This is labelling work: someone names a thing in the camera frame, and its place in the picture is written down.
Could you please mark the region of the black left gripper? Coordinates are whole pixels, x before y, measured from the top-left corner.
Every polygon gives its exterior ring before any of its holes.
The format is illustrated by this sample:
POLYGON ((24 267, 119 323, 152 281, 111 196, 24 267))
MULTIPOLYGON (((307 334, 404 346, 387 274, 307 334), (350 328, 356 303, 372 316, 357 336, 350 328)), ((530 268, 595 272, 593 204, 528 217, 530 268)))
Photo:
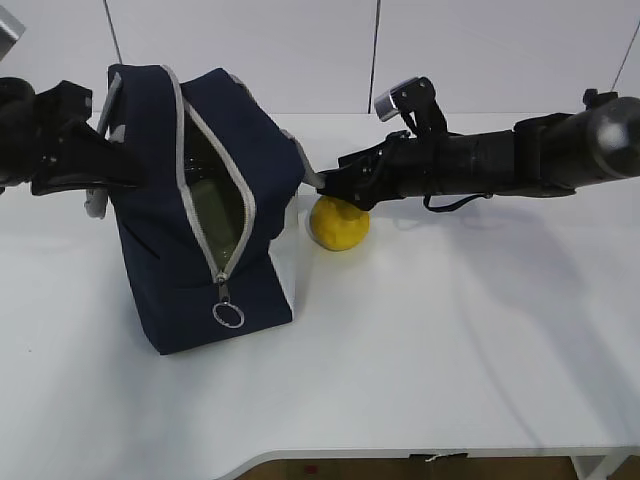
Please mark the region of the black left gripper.
POLYGON ((63 80, 37 94, 21 78, 1 79, 1 188, 31 183, 44 196, 145 181, 140 162, 91 128, 93 92, 63 80))

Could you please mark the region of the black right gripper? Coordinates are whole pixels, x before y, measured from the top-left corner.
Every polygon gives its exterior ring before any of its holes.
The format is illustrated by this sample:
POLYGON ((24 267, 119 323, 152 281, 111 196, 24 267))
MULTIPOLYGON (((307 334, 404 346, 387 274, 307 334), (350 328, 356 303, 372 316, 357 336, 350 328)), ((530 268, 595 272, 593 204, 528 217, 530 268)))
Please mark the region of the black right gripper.
POLYGON ((446 134, 411 137, 392 132, 373 147, 338 158, 338 169, 321 173, 319 194, 343 200, 362 211, 380 200, 443 195, 443 150, 446 134), (367 180, 356 173, 367 173, 367 180))

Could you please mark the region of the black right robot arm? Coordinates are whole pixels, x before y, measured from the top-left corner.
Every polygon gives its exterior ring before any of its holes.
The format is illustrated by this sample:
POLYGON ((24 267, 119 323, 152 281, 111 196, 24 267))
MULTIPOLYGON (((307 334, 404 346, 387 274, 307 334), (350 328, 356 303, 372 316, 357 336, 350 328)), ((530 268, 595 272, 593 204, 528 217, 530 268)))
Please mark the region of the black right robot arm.
POLYGON ((588 89, 585 109, 517 122, 511 129, 454 134, 442 122, 415 136, 389 134, 369 149, 344 156, 323 172, 321 195, 363 211, 380 202, 436 196, 459 201, 454 211, 493 196, 556 198, 585 186, 639 174, 639 101, 588 89))

